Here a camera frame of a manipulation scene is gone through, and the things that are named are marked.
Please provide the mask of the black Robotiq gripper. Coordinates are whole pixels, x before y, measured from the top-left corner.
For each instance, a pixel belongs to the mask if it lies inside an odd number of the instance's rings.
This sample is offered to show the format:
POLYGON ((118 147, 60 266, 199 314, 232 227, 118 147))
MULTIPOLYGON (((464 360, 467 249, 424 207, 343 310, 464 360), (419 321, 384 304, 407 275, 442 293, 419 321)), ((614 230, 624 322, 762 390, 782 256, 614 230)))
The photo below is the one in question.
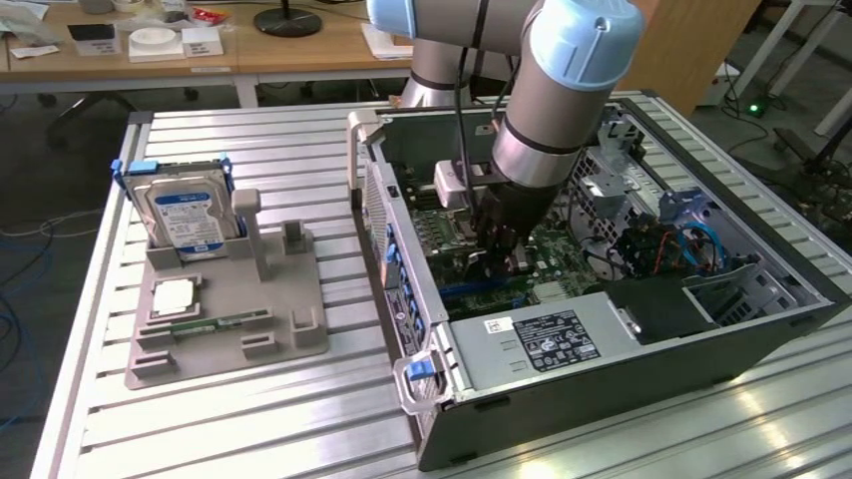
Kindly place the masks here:
POLYGON ((504 262, 552 205, 552 187, 528 188, 515 183, 490 185, 474 215, 478 247, 491 272, 504 272, 504 262))

